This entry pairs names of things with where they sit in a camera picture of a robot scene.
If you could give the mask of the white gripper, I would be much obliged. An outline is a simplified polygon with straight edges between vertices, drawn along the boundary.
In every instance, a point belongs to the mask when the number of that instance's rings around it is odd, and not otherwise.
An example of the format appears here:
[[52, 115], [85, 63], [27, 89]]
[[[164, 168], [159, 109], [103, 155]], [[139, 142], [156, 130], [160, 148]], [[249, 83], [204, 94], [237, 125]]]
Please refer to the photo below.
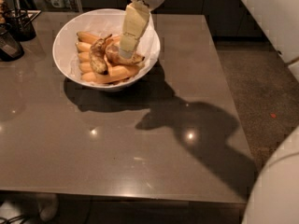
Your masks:
[[136, 51], [140, 38], [145, 33], [150, 20], [150, 11], [165, 0], [131, 0], [125, 9], [120, 39], [120, 56], [130, 59]]

